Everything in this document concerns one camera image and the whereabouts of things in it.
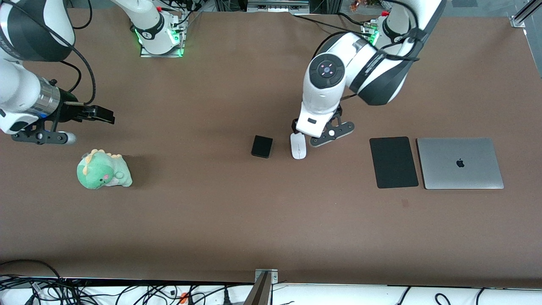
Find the brown tabletop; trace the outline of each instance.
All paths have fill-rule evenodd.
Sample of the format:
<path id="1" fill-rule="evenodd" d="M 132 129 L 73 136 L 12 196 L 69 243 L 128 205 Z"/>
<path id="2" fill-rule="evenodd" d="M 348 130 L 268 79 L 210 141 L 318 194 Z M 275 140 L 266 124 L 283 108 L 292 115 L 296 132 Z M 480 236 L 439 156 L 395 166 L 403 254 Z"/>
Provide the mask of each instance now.
<path id="1" fill-rule="evenodd" d="M 84 23 L 88 11 L 70 14 Z M 115 125 L 61 124 L 74 146 L 0 137 L 2 259 L 77 277 L 251 281 L 277 268 L 290 282 L 542 286 L 542 86 L 505 18 L 441 19 L 397 98 L 344 102 L 354 133 L 302 161 L 291 122 L 329 28 L 203 13 L 185 57 L 142 59 L 128 27 L 113 8 L 76 33 Z M 86 101 L 89 77 L 68 61 Z M 26 66 L 65 89 L 76 78 L 59 63 Z M 274 139 L 270 159 L 250 154 L 255 135 Z M 505 188 L 378 189 L 369 139 L 393 136 L 410 138 L 415 159 L 417 137 L 491 137 Z M 127 156 L 133 186 L 83 188 L 76 165 L 94 148 Z"/>

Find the control button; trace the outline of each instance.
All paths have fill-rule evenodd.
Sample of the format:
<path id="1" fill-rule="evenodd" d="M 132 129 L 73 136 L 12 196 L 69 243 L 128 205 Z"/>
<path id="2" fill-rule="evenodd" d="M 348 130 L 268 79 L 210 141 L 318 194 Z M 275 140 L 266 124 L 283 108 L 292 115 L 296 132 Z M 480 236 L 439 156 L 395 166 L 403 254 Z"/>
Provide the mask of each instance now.
<path id="1" fill-rule="evenodd" d="M 330 78 L 336 71 L 336 64 L 331 60 L 324 60 L 318 64 L 318 74 L 323 78 Z"/>
<path id="2" fill-rule="evenodd" d="M 330 85 L 336 86 L 340 81 L 343 79 L 344 70 L 337 69 L 337 72 L 333 75 L 333 77 L 330 79 Z"/>

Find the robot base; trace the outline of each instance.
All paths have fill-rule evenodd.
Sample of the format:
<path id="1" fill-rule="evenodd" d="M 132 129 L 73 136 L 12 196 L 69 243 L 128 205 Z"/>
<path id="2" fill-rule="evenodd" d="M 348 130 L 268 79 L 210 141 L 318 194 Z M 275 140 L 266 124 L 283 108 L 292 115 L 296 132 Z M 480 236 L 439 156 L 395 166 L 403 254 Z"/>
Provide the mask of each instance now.
<path id="1" fill-rule="evenodd" d="M 179 22 L 179 20 L 184 20 L 184 22 L 180 23 L 176 27 L 172 27 L 171 31 L 176 32 L 172 34 L 173 39 L 178 40 L 179 44 L 174 46 L 169 52 L 166 52 L 164 54 L 152 54 L 147 51 L 143 45 L 141 45 L 141 42 L 139 44 L 141 45 L 141 50 L 139 52 L 140 57 L 144 58 L 177 58 L 177 57 L 183 57 L 184 54 L 184 44 L 186 41 L 186 29 L 188 27 L 188 13 L 182 12 L 181 16 L 173 16 L 173 22 Z"/>

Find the silver laptop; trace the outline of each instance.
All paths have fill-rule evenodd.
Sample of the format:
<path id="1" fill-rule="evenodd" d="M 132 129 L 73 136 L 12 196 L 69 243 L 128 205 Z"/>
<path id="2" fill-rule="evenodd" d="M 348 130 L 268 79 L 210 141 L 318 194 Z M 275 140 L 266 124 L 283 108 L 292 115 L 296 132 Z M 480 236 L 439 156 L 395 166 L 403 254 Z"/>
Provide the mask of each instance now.
<path id="1" fill-rule="evenodd" d="M 504 188 L 490 138 L 419 138 L 426 189 Z"/>

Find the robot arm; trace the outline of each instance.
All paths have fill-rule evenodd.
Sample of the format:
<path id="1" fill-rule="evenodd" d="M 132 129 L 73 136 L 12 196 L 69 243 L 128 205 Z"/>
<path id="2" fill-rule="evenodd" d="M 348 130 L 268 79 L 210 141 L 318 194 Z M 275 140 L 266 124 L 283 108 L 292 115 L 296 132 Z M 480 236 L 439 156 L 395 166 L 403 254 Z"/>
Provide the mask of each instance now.
<path id="1" fill-rule="evenodd" d="M 151 0 L 114 2 L 128 14 L 149 53 L 163 54 L 179 44 L 174 31 L 178 28 L 177 16 L 159 12 Z M 0 0 L 0 129 L 12 139 L 69 144 L 75 141 L 74 135 L 56 132 L 58 123 L 101 120 L 114 124 L 112 111 L 78 102 L 71 93 L 56 87 L 56 81 L 39 77 L 21 65 L 22 61 L 62 61 L 74 42 L 64 0 Z M 50 130 L 46 130 L 46 121 L 53 122 Z"/>
<path id="2" fill-rule="evenodd" d="M 384 35 L 375 46 L 354 33 L 344 34 L 324 44 L 309 64 L 295 129 L 312 136 L 311 145 L 320 146 L 352 132 L 353 123 L 341 124 L 338 111 L 345 87 L 369 105 L 385 105 L 403 86 L 446 0 L 401 0 L 401 3 L 394 4 L 388 17 L 380 18 L 378 30 Z M 330 122 L 335 118 L 339 119 L 338 128 L 333 128 Z"/>

